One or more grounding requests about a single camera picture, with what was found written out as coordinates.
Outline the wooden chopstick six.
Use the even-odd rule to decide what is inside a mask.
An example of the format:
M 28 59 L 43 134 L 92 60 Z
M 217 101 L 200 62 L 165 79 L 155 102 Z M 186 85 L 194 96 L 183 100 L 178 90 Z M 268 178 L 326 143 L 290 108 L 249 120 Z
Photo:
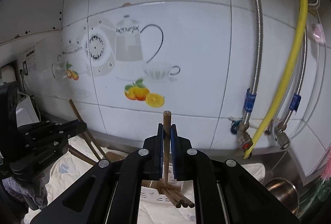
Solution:
M 170 154 L 170 130 L 172 113 L 169 110 L 163 113 L 163 137 L 164 137 L 164 186 L 168 184 L 169 154 Z

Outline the wooden chopstick two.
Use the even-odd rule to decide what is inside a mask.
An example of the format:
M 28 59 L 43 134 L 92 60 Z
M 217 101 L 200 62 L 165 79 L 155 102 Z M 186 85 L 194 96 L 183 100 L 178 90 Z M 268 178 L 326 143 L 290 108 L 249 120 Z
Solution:
M 68 145 L 68 151 L 70 154 L 74 155 L 75 157 L 79 158 L 80 160 L 82 160 L 92 166 L 96 164 L 96 161 L 94 161 L 91 158 L 89 158 L 88 156 L 84 155 L 83 153 L 81 153 L 80 151 L 78 151 L 76 148 L 74 148 L 71 145 Z

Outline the wooden chopstick ten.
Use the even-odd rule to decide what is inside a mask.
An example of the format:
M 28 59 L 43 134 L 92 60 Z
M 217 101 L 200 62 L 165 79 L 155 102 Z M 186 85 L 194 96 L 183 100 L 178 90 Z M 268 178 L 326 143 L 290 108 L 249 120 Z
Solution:
M 161 188 L 161 192 L 169 199 L 169 201 L 176 207 L 181 208 L 181 204 L 178 200 L 174 198 L 171 192 L 166 188 Z

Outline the wooden chopstick one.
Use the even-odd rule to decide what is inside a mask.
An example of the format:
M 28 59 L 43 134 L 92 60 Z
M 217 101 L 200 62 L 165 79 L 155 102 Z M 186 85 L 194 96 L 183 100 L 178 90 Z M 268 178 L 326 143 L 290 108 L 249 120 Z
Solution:
M 80 113 L 78 112 L 73 100 L 69 99 L 68 100 L 70 107 L 73 111 L 73 113 L 75 114 L 75 117 L 77 118 L 77 120 L 79 122 L 83 122 L 83 119 L 80 115 Z M 89 131 L 89 129 L 87 128 L 86 131 L 83 132 L 82 134 L 83 139 L 85 140 L 85 142 L 87 143 L 88 147 L 90 148 L 90 150 L 92 151 L 92 153 L 94 154 L 94 156 L 100 161 L 101 157 L 100 155 L 102 155 L 102 157 L 105 160 L 108 160 L 110 162 L 110 159 L 108 158 L 108 156 L 106 155 L 106 153 L 102 150 L 102 148 L 100 147 L 100 145 L 97 143 L 96 139 L 93 137 L 93 135 L 91 134 L 91 132 Z

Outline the wooden chopstick eight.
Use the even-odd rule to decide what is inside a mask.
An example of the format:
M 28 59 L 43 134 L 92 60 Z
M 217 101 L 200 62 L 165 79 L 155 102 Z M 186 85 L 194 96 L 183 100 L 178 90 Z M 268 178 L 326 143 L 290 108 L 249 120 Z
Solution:
M 195 204 L 189 198 L 184 196 L 181 192 L 177 189 L 171 189 L 171 192 L 174 194 L 177 201 L 184 207 L 184 208 L 194 208 Z

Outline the wooden chopstick seven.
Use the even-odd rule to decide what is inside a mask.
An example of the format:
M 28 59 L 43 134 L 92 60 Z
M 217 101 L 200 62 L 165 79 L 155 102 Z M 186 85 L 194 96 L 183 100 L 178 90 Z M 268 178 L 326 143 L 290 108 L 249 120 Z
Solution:
M 169 201 L 176 207 L 181 208 L 184 205 L 184 200 L 178 194 L 174 192 L 174 190 L 169 188 L 164 188 L 163 190 L 165 196 L 169 199 Z

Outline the wooden chopstick nine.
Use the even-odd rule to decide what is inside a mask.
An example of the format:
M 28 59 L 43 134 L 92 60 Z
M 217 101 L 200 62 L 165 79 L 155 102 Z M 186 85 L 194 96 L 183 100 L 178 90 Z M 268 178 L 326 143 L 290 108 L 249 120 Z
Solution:
M 185 196 L 183 196 L 181 193 L 177 192 L 176 189 L 169 189 L 169 191 L 174 196 L 174 198 L 180 202 L 181 206 L 183 206 L 184 208 L 189 207 L 190 202 L 188 201 L 188 199 Z

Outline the beige plastic utensil holder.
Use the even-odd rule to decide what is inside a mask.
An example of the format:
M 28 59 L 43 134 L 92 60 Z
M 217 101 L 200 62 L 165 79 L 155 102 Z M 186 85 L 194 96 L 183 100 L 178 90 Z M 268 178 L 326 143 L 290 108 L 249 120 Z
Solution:
M 106 155 L 112 162 L 124 160 L 128 156 L 127 153 L 116 150 L 107 150 Z M 163 193 L 161 187 L 164 187 L 164 179 L 161 179 L 161 181 L 143 180 L 140 194 L 141 201 L 170 205 L 170 200 Z M 181 191 L 182 188 L 183 181 L 176 181 L 174 179 L 173 168 L 172 165 L 169 164 L 167 189 L 176 189 Z

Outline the quilted cream patterned mat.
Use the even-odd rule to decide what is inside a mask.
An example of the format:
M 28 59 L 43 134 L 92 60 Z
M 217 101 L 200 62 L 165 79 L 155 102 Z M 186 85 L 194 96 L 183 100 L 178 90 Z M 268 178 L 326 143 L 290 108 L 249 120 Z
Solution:
M 154 136 L 123 161 L 94 165 L 33 223 L 137 223 L 141 183 L 158 179 Z M 260 223 L 270 193 L 234 160 L 219 162 L 178 136 L 177 179 L 192 181 L 196 223 Z

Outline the steel angle valve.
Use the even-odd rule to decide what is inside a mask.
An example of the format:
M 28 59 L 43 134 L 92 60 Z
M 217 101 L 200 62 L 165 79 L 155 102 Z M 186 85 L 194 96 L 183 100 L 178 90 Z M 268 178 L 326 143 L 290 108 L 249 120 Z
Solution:
M 269 127 L 270 134 L 274 137 L 281 150 L 286 150 L 291 143 L 285 133 L 286 127 L 287 125 L 283 122 L 276 123 L 276 121 L 272 121 Z

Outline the thin white tube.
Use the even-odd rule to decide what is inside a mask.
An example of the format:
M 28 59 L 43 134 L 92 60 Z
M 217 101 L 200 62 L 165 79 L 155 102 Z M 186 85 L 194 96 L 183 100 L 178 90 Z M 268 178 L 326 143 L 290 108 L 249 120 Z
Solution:
M 295 139 L 299 134 L 305 129 L 308 125 L 308 122 L 313 116 L 315 109 L 319 103 L 319 99 L 321 96 L 321 90 L 324 83 L 324 75 L 326 68 L 326 41 L 323 26 L 321 23 L 320 15 L 319 15 L 319 7 L 320 0 L 309 0 L 309 12 L 315 17 L 315 22 L 309 22 L 309 31 L 307 34 L 308 40 L 311 42 L 311 48 L 316 49 L 317 53 L 317 65 L 314 75 L 314 84 L 311 91 L 311 95 L 309 98 L 309 102 L 307 103 L 305 115 L 302 118 L 303 125 L 301 128 L 289 137 L 289 141 L 291 142 Z

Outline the green glass jar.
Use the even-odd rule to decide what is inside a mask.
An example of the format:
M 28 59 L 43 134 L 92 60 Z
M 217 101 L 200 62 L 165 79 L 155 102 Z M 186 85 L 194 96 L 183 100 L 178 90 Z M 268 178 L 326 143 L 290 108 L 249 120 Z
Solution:
M 330 196 L 330 179 L 320 179 L 306 194 L 300 198 L 297 217 L 302 219 L 307 212 L 319 203 L 325 202 Z

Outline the pink bottle brush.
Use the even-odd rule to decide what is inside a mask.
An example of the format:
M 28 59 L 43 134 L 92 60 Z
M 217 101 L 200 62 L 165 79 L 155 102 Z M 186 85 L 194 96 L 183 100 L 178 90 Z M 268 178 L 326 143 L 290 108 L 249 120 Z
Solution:
M 330 147 L 326 150 L 323 163 L 323 171 L 320 175 L 320 180 L 324 184 L 326 181 L 330 180 Z

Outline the red handled water valve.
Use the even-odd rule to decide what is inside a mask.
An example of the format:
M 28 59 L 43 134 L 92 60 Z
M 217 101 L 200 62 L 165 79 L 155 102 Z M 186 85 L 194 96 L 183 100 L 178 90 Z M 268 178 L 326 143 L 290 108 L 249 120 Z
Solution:
M 229 120 L 231 121 L 230 131 L 233 135 L 236 135 L 239 148 L 243 151 L 248 150 L 253 145 L 251 136 L 247 132 L 250 127 L 249 122 L 232 117 L 230 117 Z

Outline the wall power socket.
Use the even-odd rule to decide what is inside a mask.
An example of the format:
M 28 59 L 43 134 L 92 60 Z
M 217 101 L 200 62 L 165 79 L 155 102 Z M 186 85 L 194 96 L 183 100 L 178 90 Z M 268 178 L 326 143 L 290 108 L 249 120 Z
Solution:
M 20 69 L 20 73 L 21 73 L 22 76 L 28 75 L 28 65 L 27 65 L 26 60 L 24 60 L 22 62 L 22 68 Z

